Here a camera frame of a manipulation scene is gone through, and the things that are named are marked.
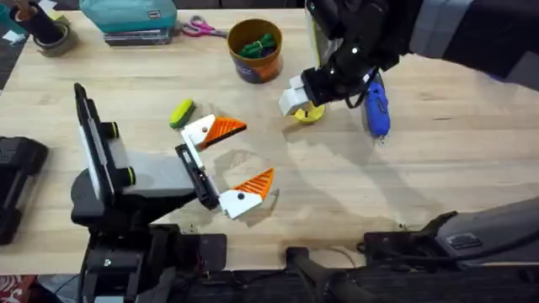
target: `yellow-green sponge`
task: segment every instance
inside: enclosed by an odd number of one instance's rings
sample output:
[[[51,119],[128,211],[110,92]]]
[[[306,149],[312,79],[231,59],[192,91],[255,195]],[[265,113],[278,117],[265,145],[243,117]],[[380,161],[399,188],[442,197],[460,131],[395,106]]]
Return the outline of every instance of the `yellow-green sponge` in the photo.
[[[168,124],[174,129],[182,128],[189,122],[189,118],[194,111],[195,103],[192,99],[186,98],[176,107],[172,115],[170,115]]]

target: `blue marker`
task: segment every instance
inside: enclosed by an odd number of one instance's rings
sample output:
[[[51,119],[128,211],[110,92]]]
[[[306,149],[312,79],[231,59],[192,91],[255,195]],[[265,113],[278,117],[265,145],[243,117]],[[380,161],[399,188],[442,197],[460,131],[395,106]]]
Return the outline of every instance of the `blue marker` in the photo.
[[[369,87],[365,101],[367,123],[372,136],[385,136],[391,128],[387,105],[388,101],[382,79],[377,76]]]

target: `wooden tabletop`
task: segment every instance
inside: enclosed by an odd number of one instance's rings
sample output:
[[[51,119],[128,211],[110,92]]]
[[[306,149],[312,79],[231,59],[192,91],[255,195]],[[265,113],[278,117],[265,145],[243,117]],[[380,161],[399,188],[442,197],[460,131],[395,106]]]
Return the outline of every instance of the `wooden tabletop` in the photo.
[[[72,86],[80,82],[103,120],[115,120],[132,151],[174,155],[168,117],[183,98],[196,117],[225,115],[248,130],[201,153],[221,189],[275,168],[280,194],[231,221],[198,202],[164,217],[193,232],[228,235],[227,266],[279,268],[292,245],[327,266],[361,265],[366,231],[421,227],[448,210],[476,211],[539,193],[539,95],[465,67],[406,56],[384,75],[392,130],[364,131],[361,110],[331,104],[315,125],[281,117],[290,77],[310,67],[302,10],[200,13],[218,29],[263,18],[284,35],[284,68],[253,85],[236,74],[225,40],[180,36],[171,45],[110,48],[80,12],[66,13],[81,43],[61,58],[24,48],[0,97],[0,132],[28,136],[51,154],[36,180],[15,243],[0,248],[0,274],[75,273],[88,233],[71,222],[70,187],[85,168]]]

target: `orange cup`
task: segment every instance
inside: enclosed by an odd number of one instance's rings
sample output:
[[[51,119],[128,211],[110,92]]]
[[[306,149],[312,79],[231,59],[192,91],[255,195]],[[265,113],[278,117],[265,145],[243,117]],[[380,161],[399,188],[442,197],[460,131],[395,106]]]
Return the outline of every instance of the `orange cup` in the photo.
[[[239,55],[245,45],[259,40],[265,34],[272,34],[275,39],[277,47],[273,53],[259,59],[249,59]],[[227,44],[230,56],[236,65],[237,74],[250,83],[264,83],[277,77],[282,68],[280,65],[282,40],[283,36],[279,28],[270,21],[248,19],[234,25],[228,32]]]

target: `black case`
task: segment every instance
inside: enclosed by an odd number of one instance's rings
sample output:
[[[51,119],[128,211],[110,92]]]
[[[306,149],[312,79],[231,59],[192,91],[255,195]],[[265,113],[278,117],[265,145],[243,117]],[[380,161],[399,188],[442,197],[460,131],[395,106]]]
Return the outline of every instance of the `black case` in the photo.
[[[23,215],[25,200],[20,200],[30,177],[40,172],[48,148],[23,137],[0,136],[0,245],[9,244]]]

